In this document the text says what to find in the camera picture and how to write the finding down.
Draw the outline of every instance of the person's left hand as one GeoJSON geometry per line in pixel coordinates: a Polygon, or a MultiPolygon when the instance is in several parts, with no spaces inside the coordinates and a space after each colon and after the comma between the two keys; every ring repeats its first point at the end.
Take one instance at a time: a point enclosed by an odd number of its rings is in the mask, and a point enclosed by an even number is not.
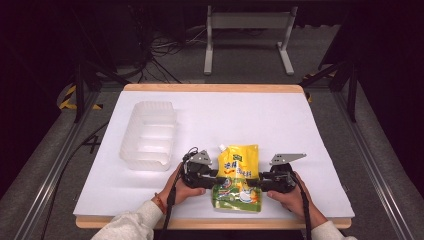
{"type": "MultiPolygon", "coordinates": [[[[172,173],[172,175],[168,178],[168,181],[166,182],[165,187],[163,190],[158,194],[159,198],[162,200],[163,205],[165,208],[168,206],[166,203],[166,200],[168,198],[169,192],[171,191],[172,184],[174,183],[175,177],[178,174],[178,170],[180,169],[182,163],[180,163],[175,169],[175,171],[172,173]]],[[[206,189],[204,188],[190,188],[187,187],[183,180],[180,178],[178,179],[177,183],[175,184],[175,187],[177,189],[177,196],[175,198],[175,205],[182,203],[184,200],[186,200],[188,197],[194,197],[194,196],[200,196],[205,194],[206,189]]]]}

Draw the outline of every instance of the metal rail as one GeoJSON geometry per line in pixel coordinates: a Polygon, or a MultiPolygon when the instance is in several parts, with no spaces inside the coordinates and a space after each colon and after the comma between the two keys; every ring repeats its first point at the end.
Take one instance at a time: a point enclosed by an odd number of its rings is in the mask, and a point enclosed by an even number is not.
{"type": "Polygon", "coordinates": [[[380,170],[378,169],[374,157],[372,156],[371,151],[368,148],[364,137],[362,136],[361,130],[359,129],[356,123],[353,123],[350,120],[349,113],[346,110],[346,100],[343,98],[340,92],[334,92],[333,96],[336,100],[340,112],[343,114],[344,119],[348,123],[351,133],[355,138],[355,141],[361,151],[361,154],[363,156],[362,162],[365,166],[368,175],[371,178],[375,190],[381,200],[381,203],[383,204],[384,209],[386,210],[387,216],[389,217],[390,222],[392,223],[398,238],[404,240],[414,239],[414,236],[412,235],[405,219],[402,216],[402,213],[400,212],[396,204],[390,186],[386,183],[380,170]]]}
{"type": "MultiPolygon", "coordinates": [[[[95,104],[98,94],[99,93],[97,92],[90,92],[87,94],[85,109],[90,109],[90,107],[95,104]]],[[[21,224],[21,227],[15,235],[15,240],[30,239],[31,233],[37,225],[37,222],[40,219],[43,210],[46,207],[50,196],[57,185],[60,174],[69,158],[71,147],[76,137],[78,136],[78,133],[80,132],[82,126],[84,125],[84,122],[87,119],[89,112],[90,111],[85,111],[78,123],[75,123],[71,127],[66,141],[62,146],[62,149],[60,150],[52,168],[50,169],[50,172],[47,174],[46,179],[41,185],[40,190],[37,196],[35,197],[30,210],[28,211],[24,221],[21,224]]]]}

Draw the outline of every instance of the metal frame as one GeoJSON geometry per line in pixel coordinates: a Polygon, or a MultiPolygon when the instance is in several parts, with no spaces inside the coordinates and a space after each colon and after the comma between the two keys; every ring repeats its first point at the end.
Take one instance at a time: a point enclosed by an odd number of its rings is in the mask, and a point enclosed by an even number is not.
{"type": "Polygon", "coordinates": [[[333,96],[340,112],[343,114],[344,119],[349,125],[353,137],[355,138],[355,141],[362,154],[362,163],[364,164],[364,167],[371,178],[375,190],[381,200],[384,209],[386,210],[387,216],[389,217],[389,220],[392,223],[398,238],[404,240],[415,239],[408,227],[408,224],[403,218],[399,207],[396,204],[390,186],[386,183],[383,175],[378,169],[374,157],[372,156],[371,151],[369,150],[364,137],[362,136],[361,130],[350,118],[350,113],[346,111],[346,101],[343,98],[342,93],[337,92],[334,93],[333,96]]]}
{"type": "MultiPolygon", "coordinates": [[[[98,92],[91,92],[89,94],[85,109],[90,109],[90,107],[95,104],[98,94],[98,92]]],[[[71,147],[77,138],[82,126],[84,125],[84,122],[87,119],[89,113],[90,111],[83,112],[83,115],[80,119],[81,121],[75,122],[70,129],[66,141],[59,152],[59,155],[57,156],[52,168],[50,169],[50,172],[47,174],[46,179],[41,185],[30,210],[28,211],[24,221],[22,222],[18,232],[15,235],[15,240],[31,238],[31,233],[36,227],[37,222],[50,199],[50,196],[52,195],[54,189],[57,187],[60,173],[65,168],[66,162],[71,152],[71,147]]]]}
{"type": "Polygon", "coordinates": [[[208,6],[206,21],[207,46],[205,56],[205,75],[212,74],[213,40],[212,29],[229,28],[274,28],[284,29],[284,39],[277,42],[278,51],[287,75],[293,75],[294,70],[287,54],[287,45],[296,18],[297,7],[292,7],[290,12],[271,13],[234,13],[234,12],[212,12],[212,7],[208,6]]]}

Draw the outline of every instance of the bracelet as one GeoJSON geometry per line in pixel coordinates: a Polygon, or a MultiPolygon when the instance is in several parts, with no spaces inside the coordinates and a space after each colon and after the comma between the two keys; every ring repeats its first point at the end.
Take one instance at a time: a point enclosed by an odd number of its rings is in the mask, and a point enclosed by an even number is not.
{"type": "Polygon", "coordinates": [[[158,207],[159,207],[159,209],[162,211],[162,213],[163,213],[164,215],[166,215],[166,208],[165,208],[165,205],[163,205],[163,202],[162,202],[162,200],[160,199],[159,194],[155,193],[155,197],[154,197],[154,199],[155,199],[155,203],[156,203],[156,205],[158,205],[158,207]]]}

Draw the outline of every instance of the white sleeve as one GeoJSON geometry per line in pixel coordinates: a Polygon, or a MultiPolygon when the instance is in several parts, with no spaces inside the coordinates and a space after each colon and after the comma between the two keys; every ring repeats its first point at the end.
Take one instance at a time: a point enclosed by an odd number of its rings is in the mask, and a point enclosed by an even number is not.
{"type": "Polygon", "coordinates": [[[114,217],[92,240],[152,240],[153,228],[162,216],[162,211],[154,202],[146,201],[136,212],[126,212],[114,217]]]}
{"type": "Polygon", "coordinates": [[[332,221],[327,221],[318,227],[312,229],[313,240],[356,240],[354,237],[345,237],[334,226],[332,221]]]}

